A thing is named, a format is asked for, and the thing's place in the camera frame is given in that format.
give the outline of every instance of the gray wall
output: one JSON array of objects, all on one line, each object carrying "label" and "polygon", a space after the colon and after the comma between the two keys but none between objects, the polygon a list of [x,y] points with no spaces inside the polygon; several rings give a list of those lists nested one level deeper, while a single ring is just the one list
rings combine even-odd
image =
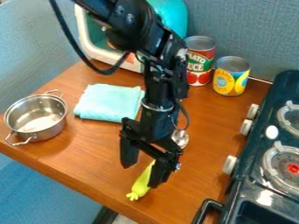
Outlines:
[{"label": "gray wall", "polygon": [[188,35],[205,35],[217,44],[217,56],[248,60],[252,75],[272,80],[299,69],[299,1],[184,0]]},{"label": "gray wall", "polygon": [[[70,0],[57,0],[77,37]],[[47,0],[0,4],[0,113],[78,60]]]}]

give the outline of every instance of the yellow can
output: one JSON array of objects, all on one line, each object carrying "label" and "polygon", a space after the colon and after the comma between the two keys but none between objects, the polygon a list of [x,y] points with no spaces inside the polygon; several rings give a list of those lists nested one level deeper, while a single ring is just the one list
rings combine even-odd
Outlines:
[{"label": "yellow can", "polygon": [[216,62],[212,87],[221,95],[241,95],[249,73],[250,66],[244,59],[235,56],[222,57]]}]

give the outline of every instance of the stainless steel pot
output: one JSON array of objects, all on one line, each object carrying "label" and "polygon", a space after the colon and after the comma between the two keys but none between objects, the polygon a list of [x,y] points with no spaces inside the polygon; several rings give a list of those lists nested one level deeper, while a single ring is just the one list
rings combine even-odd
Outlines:
[{"label": "stainless steel pot", "polygon": [[[58,89],[25,97],[5,112],[4,122],[12,130],[5,138],[11,145],[27,144],[55,137],[66,125],[66,103]],[[11,135],[23,142],[12,143]]]}]

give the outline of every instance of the pot handle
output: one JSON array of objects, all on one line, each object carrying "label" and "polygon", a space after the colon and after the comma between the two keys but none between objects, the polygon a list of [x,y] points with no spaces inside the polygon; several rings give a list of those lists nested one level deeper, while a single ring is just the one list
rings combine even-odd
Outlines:
[{"label": "pot handle", "polygon": [[11,135],[12,135],[13,133],[14,133],[14,132],[12,131],[12,132],[5,138],[5,141],[6,141],[8,144],[12,145],[12,146],[18,146],[18,145],[21,145],[21,144],[27,144],[27,143],[30,142],[30,140],[32,140],[33,137],[35,137],[35,135],[33,134],[33,136],[28,137],[28,139],[27,139],[26,141],[24,141],[24,142],[21,142],[21,143],[12,143],[12,142],[9,140],[9,138],[11,137]]},{"label": "pot handle", "polygon": [[44,93],[44,95],[48,95],[50,93],[59,93],[60,94],[59,98],[62,98],[62,96],[63,96],[63,93],[61,91],[59,91],[58,89],[53,89],[53,90],[46,91]]}]

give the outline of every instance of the wooden table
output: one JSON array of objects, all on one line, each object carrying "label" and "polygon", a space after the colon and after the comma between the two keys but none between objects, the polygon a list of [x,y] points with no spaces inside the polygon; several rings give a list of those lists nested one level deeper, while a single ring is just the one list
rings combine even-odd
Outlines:
[{"label": "wooden table", "polygon": [[64,93],[68,124],[63,131],[48,141],[12,147],[4,141],[10,130],[1,117],[0,151],[140,224],[190,223],[204,199],[223,201],[229,180],[222,173],[223,164],[228,155],[237,155],[244,145],[240,125],[250,104],[261,103],[268,84],[250,80],[246,92],[239,97],[219,95],[211,83],[191,87],[190,97],[184,102],[191,117],[191,141],[181,158],[181,171],[173,173],[166,184],[131,202],[125,195],[151,158],[142,154],[138,164],[122,169],[121,125],[73,115],[84,89],[95,83],[134,87],[142,85],[143,78],[125,70],[112,76],[96,75],[81,62],[72,66],[34,93],[56,88]]}]

